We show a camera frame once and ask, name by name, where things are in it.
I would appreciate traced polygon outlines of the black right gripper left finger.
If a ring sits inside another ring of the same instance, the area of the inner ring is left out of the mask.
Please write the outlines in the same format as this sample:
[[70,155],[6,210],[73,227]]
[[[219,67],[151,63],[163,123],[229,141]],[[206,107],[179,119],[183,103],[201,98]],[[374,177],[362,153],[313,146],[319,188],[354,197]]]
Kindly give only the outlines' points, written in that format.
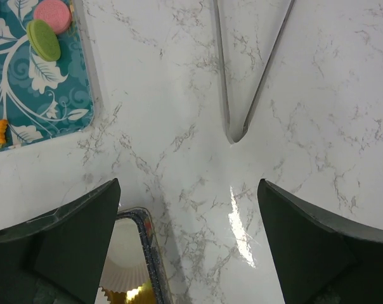
[[0,230],[0,303],[94,303],[120,200],[117,179]]

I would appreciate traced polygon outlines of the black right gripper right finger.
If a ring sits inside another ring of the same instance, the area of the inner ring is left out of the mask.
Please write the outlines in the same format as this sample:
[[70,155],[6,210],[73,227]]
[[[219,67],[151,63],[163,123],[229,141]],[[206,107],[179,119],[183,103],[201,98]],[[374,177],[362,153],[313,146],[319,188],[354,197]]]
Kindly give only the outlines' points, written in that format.
[[261,179],[257,199],[285,303],[383,303],[383,230]]

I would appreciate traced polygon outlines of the green sandwich cookie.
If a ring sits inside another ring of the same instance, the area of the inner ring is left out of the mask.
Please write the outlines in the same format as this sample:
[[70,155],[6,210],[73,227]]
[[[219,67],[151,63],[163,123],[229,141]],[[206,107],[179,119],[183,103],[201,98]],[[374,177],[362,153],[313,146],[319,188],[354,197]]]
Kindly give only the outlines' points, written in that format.
[[44,61],[57,61],[61,56],[60,44],[53,29],[43,20],[34,19],[27,24],[30,45]]

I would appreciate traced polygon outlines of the silver metal tongs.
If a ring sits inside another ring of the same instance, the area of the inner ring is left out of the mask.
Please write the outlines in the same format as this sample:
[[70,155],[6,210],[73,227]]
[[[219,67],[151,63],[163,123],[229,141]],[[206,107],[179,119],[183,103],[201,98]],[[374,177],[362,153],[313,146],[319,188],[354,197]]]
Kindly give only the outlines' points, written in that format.
[[224,130],[247,133],[294,1],[213,1]]

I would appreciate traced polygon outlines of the pink sandwich cookie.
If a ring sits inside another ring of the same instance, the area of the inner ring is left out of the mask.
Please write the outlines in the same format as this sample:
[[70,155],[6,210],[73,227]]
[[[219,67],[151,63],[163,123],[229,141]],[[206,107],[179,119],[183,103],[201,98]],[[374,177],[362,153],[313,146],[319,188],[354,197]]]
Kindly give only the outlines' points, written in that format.
[[56,35],[64,33],[72,22],[70,8],[61,0],[41,1],[34,10],[34,19],[46,22]]

